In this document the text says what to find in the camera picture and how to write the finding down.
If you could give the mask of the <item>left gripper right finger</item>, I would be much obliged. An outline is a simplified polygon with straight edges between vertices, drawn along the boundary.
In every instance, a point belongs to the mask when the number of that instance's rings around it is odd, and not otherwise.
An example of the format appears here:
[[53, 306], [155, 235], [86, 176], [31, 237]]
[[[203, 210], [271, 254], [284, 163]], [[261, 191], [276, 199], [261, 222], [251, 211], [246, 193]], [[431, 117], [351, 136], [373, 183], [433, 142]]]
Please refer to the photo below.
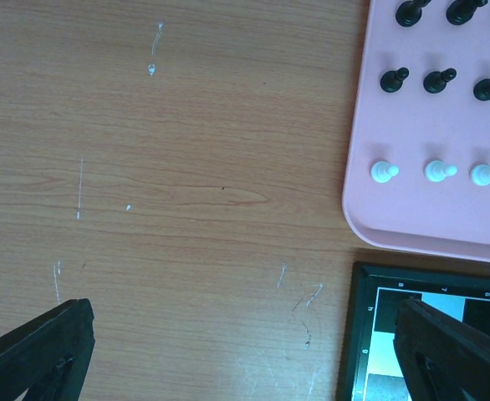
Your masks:
[[393, 340], [413, 400], [490, 400], [490, 337], [417, 299], [400, 303]]

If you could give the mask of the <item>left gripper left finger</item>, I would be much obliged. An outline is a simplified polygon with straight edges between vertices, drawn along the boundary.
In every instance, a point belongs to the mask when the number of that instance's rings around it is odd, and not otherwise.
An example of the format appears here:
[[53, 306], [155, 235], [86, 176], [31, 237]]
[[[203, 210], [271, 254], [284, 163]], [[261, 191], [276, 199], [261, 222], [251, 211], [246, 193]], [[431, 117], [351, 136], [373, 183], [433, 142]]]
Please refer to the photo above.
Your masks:
[[0, 337], [0, 400], [77, 400], [94, 350], [89, 299], [71, 299]]

